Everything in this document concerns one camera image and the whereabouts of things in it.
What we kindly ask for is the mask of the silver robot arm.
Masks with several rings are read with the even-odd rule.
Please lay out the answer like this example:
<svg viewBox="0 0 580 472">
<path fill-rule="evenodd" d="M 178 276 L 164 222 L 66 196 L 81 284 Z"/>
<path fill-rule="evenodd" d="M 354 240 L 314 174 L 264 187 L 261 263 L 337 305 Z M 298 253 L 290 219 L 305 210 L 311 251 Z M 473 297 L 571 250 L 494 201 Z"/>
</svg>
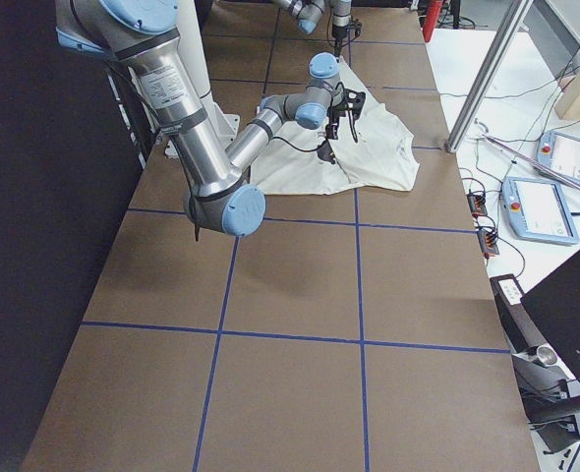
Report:
<svg viewBox="0 0 580 472">
<path fill-rule="evenodd" d="M 225 145 L 217 134 L 200 25 L 192 1 L 58 1 L 61 46 L 132 69 L 142 102 L 159 131 L 174 145 L 189 191 L 186 215 L 196 228 L 243 237 L 255 232 L 265 212 L 263 192 L 246 171 L 287 122 L 337 137 L 340 117 L 356 122 L 366 96 L 348 89 L 338 53 L 322 52 L 309 64 L 300 93 L 265 98 L 260 111 Z"/>
<path fill-rule="evenodd" d="M 305 34 L 311 34 L 321 17 L 329 12 L 335 57 L 340 56 L 346 44 L 345 39 L 349 37 L 351 31 L 354 37 L 360 35 L 362 24 L 352 17 L 351 0 L 273 0 L 272 3 L 294 18 L 299 29 Z"/>
</svg>

